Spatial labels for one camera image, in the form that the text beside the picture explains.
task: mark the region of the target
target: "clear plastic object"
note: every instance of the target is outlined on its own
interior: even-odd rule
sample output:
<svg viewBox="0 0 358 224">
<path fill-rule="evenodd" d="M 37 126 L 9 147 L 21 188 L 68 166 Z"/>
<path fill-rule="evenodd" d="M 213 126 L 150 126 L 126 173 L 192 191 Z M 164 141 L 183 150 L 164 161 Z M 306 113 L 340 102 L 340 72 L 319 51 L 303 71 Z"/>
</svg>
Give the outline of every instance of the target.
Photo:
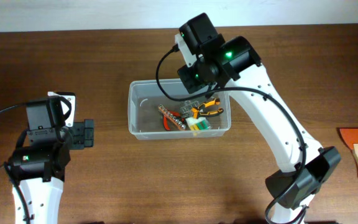
<svg viewBox="0 0 358 224">
<path fill-rule="evenodd" d="M 180 79 L 160 80 L 165 91 L 172 97 L 184 98 L 207 90 L 208 87 L 191 95 Z M 169 100 L 158 88 L 155 80 L 134 81 L 129 86 L 128 96 L 128 127 L 129 132 L 139 140 L 209 138 L 222 136 L 231 127 L 230 100 L 228 92 L 219 92 L 214 97 L 220 98 L 223 114 L 208 118 L 212 129 L 202 131 L 166 131 L 162 116 L 158 111 L 160 104 L 169 110 L 180 112 L 181 102 Z M 205 97 L 195 99 L 205 101 Z"/>
</svg>

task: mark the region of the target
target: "plier handle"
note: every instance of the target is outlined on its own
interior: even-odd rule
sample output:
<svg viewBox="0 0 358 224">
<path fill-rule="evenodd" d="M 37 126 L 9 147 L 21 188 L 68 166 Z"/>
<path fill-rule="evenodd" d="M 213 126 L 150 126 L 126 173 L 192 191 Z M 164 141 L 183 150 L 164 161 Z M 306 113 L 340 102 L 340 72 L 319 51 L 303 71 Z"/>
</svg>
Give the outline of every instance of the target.
<svg viewBox="0 0 358 224">
<path fill-rule="evenodd" d="M 205 111 L 205 112 L 204 112 L 204 110 L 210 106 L 220 105 L 220 104 L 221 104 L 221 100 L 219 98 L 215 98 L 211 101 L 204 102 L 204 103 L 200 104 L 196 108 L 193 107 L 191 109 L 191 112 L 193 112 L 193 117 L 195 119 L 198 119 L 200 116 L 206 117 L 206 118 L 210 118 L 213 116 L 219 116 L 221 113 L 223 113 L 223 108 L 218 108 L 217 110 L 214 110 L 214 111 Z"/>
</svg>

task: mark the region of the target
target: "cable connector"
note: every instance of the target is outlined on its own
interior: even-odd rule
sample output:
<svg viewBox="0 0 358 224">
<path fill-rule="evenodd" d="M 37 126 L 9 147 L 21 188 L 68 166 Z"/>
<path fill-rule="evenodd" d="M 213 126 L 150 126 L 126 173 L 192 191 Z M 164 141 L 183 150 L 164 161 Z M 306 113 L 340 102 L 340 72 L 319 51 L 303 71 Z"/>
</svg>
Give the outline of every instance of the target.
<svg viewBox="0 0 358 224">
<path fill-rule="evenodd" d="M 179 45 L 175 44 L 173 47 L 172 47 L 172 50 L 174 52 L 178 52 L 179 51 Z"/>
</svg>

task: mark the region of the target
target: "white background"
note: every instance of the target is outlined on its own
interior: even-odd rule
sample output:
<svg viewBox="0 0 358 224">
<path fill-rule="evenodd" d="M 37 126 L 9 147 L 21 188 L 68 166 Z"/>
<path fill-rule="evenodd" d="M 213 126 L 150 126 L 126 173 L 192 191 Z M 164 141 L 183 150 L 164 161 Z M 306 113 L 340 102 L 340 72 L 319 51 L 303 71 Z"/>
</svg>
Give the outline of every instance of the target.
<svg viewBox="0 0 358 224">
<path fill-rule="evenodd" d="M 0 0 L 0 32 L 178 28 L 206 12 L 215 26 L 358 22 L 358 0 Z"/>
</svg>

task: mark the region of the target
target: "wooden table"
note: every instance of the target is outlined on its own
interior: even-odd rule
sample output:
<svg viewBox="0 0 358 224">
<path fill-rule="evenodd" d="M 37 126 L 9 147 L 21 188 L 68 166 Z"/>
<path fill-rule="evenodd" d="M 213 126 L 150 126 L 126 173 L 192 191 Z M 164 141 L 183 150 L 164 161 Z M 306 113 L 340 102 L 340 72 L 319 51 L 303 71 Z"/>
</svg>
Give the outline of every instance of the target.
<svg viewBox="0 0 358 224">
<path fill-rule="evenodd" d="M 258 51 L 282 98 L 342 161 L 308 210 L 307 220 L 358 223 L 356 163 L 337 127 L 358 127 L 358 24 L 232 27 Z M 263 219 L 272 197 L 264 179 L 278 168 L 258 130 L 235 101 L 221 138 L 138 141 L 128 131 L 134 80 L 154 78 L 175 29 L 0 34 L 0 109 L 76 93 L 76 120 L 95 120 L 95 147 L 71 152 L 59 223 L 230 223 Z M 176 78 L 180 54 L 162 78 Z M 0 116 L 0 163 L 26 126 L 25 109 Z M 14 223 L 12 187 L 0 170 L 0 223 Z"/>
</svg>

